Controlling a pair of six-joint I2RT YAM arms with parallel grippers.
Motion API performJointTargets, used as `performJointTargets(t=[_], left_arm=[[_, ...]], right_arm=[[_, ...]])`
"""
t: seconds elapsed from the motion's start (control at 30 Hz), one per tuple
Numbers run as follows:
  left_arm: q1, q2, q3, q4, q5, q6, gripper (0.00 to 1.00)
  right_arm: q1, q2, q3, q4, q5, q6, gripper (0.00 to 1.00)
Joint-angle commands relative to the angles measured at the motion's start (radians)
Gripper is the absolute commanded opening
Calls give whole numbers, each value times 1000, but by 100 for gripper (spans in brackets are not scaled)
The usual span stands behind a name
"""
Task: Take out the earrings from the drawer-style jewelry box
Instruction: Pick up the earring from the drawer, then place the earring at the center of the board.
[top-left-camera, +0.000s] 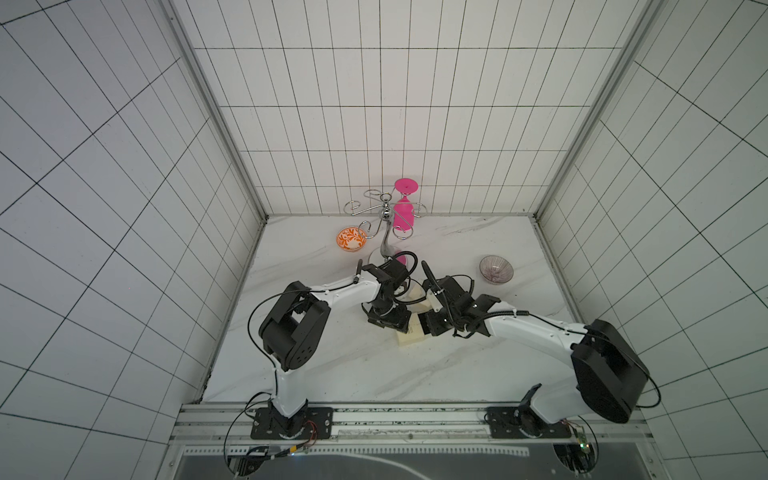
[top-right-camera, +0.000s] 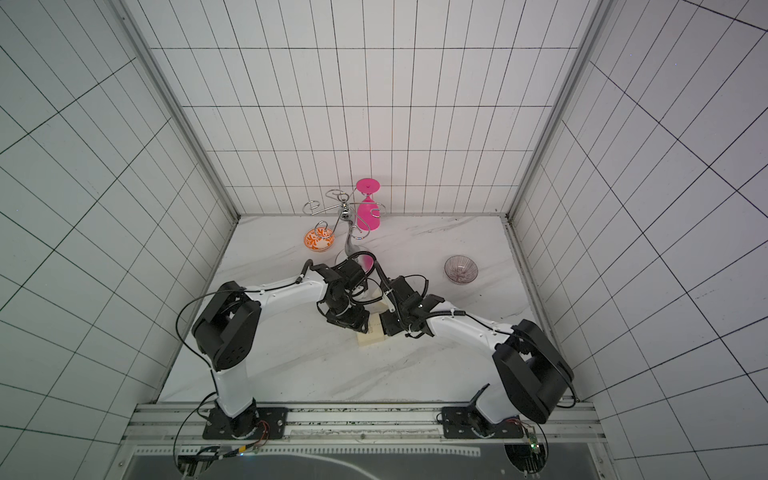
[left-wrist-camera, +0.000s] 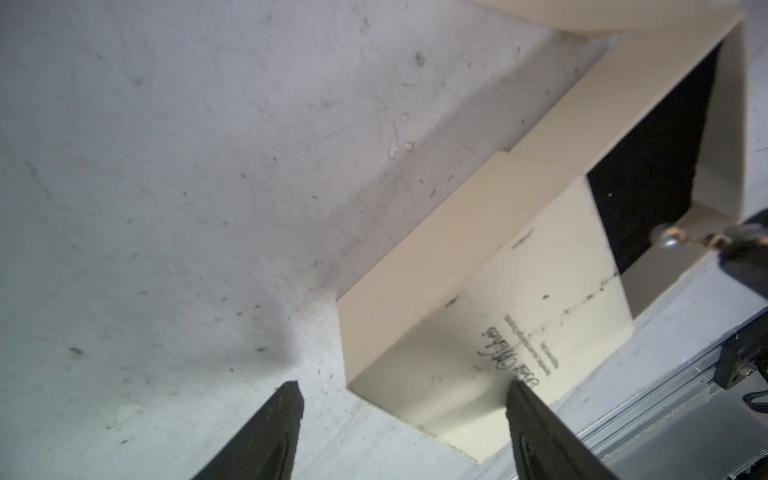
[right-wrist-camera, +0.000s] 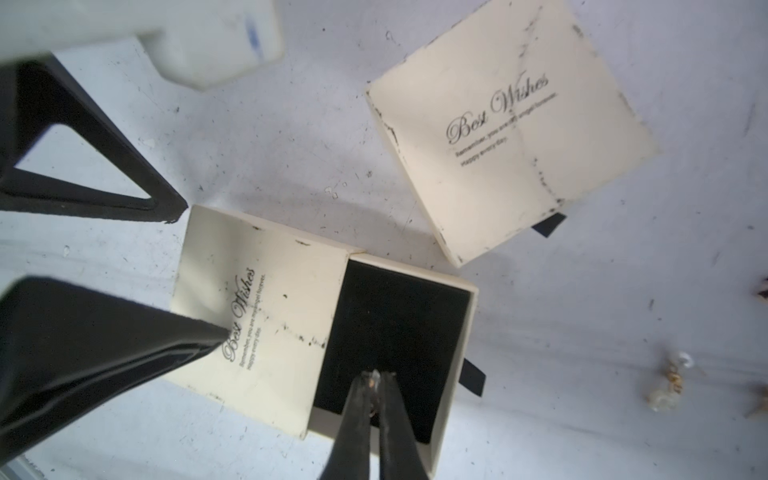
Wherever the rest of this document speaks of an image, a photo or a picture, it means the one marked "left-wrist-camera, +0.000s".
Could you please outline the pearl earring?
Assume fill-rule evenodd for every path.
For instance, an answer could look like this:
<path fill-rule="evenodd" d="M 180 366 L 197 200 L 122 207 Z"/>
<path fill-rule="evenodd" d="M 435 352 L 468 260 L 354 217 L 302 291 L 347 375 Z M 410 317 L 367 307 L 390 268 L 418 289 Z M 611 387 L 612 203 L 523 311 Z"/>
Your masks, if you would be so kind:
<path fill-rule="evenodd" d="M 650 233 L 652 246 L 671 249 L 683 245 L 696 245 L 708 250 L 722 250 L 730 240 L 720 233 L 710 233 L 703 237 L 693 236 L 680 226 L 662 224 L 655 227 Z"/>

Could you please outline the cream jewelry box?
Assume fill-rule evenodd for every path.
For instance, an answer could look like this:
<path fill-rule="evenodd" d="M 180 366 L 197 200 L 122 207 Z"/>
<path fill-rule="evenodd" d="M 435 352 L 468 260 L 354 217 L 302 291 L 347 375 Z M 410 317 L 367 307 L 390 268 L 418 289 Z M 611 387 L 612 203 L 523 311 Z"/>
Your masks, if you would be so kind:
<path fill-rule="evenodd" d="M 480 4 L 586 38 L 648 30 L 738 6 L 708 0 L 480 0 Z"/>
<path fill-rule="evenodd" d="M 745 21 L 720 7 L 618 41 L 509 151 L 337 303 L 348 389 L 476 462 L 519 379 L 548 404 L 628 341 L 740 222 Z"/>

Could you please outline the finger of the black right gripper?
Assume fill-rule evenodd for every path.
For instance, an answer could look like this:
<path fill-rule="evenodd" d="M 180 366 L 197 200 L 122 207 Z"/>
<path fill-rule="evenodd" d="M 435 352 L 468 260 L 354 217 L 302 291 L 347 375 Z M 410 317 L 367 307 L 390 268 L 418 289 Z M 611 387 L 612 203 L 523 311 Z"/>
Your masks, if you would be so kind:
<path fill-rule="evenodd" d="M 723 231 L 727 245 L 719 267 L 732 279 L 767 299 L 767 210 Z"/>

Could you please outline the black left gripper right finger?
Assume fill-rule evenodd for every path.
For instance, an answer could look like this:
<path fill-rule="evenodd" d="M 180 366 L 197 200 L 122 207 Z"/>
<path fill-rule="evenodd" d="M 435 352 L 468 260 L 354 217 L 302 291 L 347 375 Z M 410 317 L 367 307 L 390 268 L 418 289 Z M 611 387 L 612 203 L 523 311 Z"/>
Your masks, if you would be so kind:
<path fill-rule="evenodd" d="M 616 480 L 616 476 L 521 380 L 510 383 L 506 417 L 520 479 Z"/>

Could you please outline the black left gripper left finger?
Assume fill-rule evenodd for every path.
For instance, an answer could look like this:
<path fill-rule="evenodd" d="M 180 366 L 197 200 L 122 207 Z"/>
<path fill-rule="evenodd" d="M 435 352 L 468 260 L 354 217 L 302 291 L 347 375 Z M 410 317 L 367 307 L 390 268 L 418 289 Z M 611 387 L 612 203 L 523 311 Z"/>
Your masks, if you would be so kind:
<path fill-rule="evenodd" d="M 303 412 L 299 384 L 283 383 L 194 480 L 289 480 Z"/>

